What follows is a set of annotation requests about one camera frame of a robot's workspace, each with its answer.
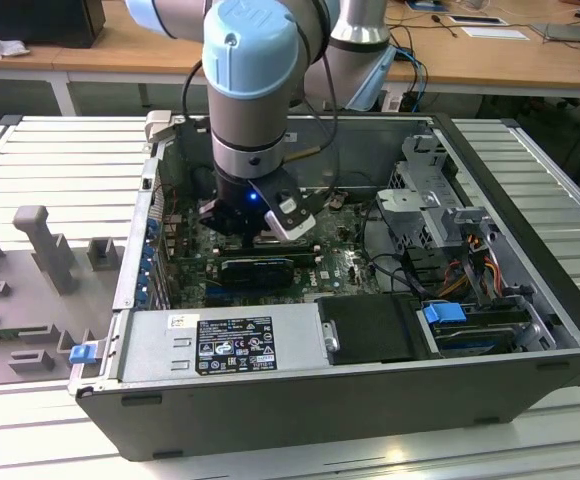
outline desk leg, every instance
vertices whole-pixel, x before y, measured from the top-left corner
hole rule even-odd
[[[137,85],[139,87],[139,98],[141,99],[141,106],[143,108],[150,108],[150,96],[148,95],[148,85],[145,83],[140,83]]]
[[[68,80],[68,75],[65,72],[55,72],[56,74],[52,76],[49,80],[52,86],[52,91],[54,92],[54,97],[59,105],[59,110],[61,115],[66,116],[76,116],[81,115],[79,111],[79,106],[76,104],[70,93],[70,81]]]
[[[404,83],[386,83],[384,87],[386,89],[386,97],[383,100],[383,105],[381,105],[381,111],[398,112],[408,86]]]

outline yellow wire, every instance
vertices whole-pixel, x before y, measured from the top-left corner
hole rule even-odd
[[[448,288],[446,288],[444,291],[442,291],[439,294],[439,296],[444,297],[444,296],[448,295],[449,293],[454,292],[457,288],[459,288],[461,285],[463,285],[467,281],[468,281],[468,277],[464,275],[459,280],[457,280],[455,283],[453,283]]]

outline power supply label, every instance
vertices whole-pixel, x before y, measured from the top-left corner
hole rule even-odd
[[[200,320],[196,359],[199,375],[276,370],[272,318]]]

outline aluminum profile table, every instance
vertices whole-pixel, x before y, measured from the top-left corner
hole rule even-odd
[[[18,130],[0,127],[0,157],[7,156],[8,150],[14,148],[23,149],[36,162],[46,162],[31,167],[56,168],[63,160],[76,161],[77,157],[79,162],[90,162],[88,165],[140,165],[143,160],[139,157],[146,158],[143,121],[143,118],[24,118]],[[38,130],[41,123],[43,130]],[[467,120],[457,121],[457,125],[580,286],[580,190],[522,130],[508,128],[498,121]],[[35,134],[27,137],[29,141],[17,141],[17,138],[26,138],[15,135],[23,131],[46,132],[47,136]],[[72,142],[75,137],[80,140]],[[44,138],[53,138],[56,142],[41,141]],[[82,145],[80,151],[70,146],[74,143]],[[132,204],[130,197],[121,200],[124,192],[131,190],[124,186],[125,178],[133,178],[131,174],[117,179],[116,175],[93,175],[89,168],[82,170],[89,172],[86,178],[91,182],[89,190],[83,190],[84,198],[103,199],[102,195],[112,192],[106,195],[105,202],[118,198],[115,201],[121,203],[113,205]],[[36,181],[48,178],[41,170],[37,169],[36,176],[28,178]],[[78,182],[74,179],[82,177],[72,178],[75,185]],[[460,180],[469,190],[467,181]],[[52,183],[45,185],[51,189]],[[38,195],[39,192],[38,188],[30,187],[20,193]],[[478,203],[474,191],[471,193],[473,201]],[[48,195],[55,202],[61,198],[56,191]],[[10,207],[10,197],[2,198],[4,205],[0,208]],[[65,205],[53,206],[60,209]],[[91,222],[86,222],[92,223],[93,228],[108,228],[106,223],[114,223],[94,218],[91,216]],[[124,232],[119,232],[118,241],[123,241]],[[12,239],[13,246],[19,241]],[[81,240],[79,235],[73,235],[69,241]],[[0,480],[76,479],[84,475],[137,480],[580,479],[580,388],[556,391],[506,425],[137,464],[118,455],[112,443],[68,395],[65,382],[0,387]]]

